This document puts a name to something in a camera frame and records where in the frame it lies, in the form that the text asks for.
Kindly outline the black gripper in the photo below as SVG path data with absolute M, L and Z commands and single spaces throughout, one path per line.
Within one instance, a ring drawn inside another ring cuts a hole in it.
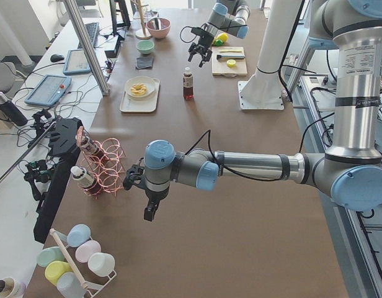
M 201 55 L 201 62 L 199 63 L 199 67 L 201 68 L 206 62 L 210 61 L 212 51 L 210 50 L 210 47 L 214 40 L 214 35 L 209 33 L 208 31 L 202 29 L 201 27 L 192 27 L 191 33 L 195 34 L 197 37 L 199 37 L 199 40 L 197 43 L 192 42 L 188 53 L 189 58 L 188 61 L 192 61 L 193 56 L 196 53 L 199 53 Z
M 163 191 L 152 191 L 147 189 L 145 190 L 145 193 L 149 201 L 148 205 L 144 209 L 144 219 L 147 221 L 153 221 L 156 211 L 158 210 L 159 203 L 168 195 L 168 188 L 165 188 Z

